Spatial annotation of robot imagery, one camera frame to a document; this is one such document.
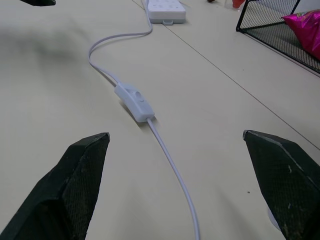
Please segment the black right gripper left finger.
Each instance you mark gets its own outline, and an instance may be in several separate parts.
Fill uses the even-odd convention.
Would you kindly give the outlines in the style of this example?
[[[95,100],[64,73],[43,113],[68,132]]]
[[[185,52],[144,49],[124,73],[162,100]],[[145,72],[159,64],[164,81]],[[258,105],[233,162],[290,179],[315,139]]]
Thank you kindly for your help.
[[[2,240],[84,240],[98,200],[110,135],[70,145],[34,186],[0,234]]]

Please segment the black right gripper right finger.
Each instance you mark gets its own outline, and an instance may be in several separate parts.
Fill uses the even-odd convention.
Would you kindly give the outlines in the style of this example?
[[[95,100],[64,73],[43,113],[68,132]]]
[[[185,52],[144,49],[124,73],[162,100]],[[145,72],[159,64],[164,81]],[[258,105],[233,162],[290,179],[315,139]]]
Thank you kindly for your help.
[[[243,140],[272,224],[287,240],[318,240],[320,166],[279,136],[245,130]]]

